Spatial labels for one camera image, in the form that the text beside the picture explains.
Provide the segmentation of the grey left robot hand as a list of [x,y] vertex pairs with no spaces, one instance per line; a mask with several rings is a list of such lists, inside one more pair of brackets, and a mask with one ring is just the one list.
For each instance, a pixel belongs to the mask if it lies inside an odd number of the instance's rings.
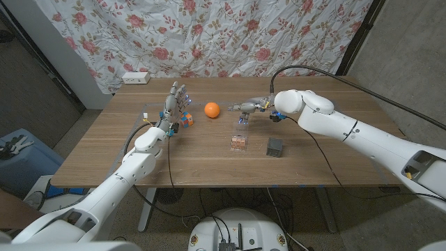
[[191,99],[185,85],[180,86],[178,82],[174,82],[164,102],[164,109],[157,127],[171,136],[171,133],[175,133],[175,125],[180,123],[180,118],[190,103]]

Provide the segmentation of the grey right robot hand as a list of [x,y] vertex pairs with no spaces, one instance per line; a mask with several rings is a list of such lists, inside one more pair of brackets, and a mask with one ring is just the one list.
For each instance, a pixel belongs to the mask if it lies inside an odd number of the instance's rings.
[[229,112],[240,112],[238,123],[245,125],[248,124],[250,114],[255,113],[257,110],[265,112],[274,105],[274,99],[273,96],[250,98],[246,102],[228,107],[227,110]]

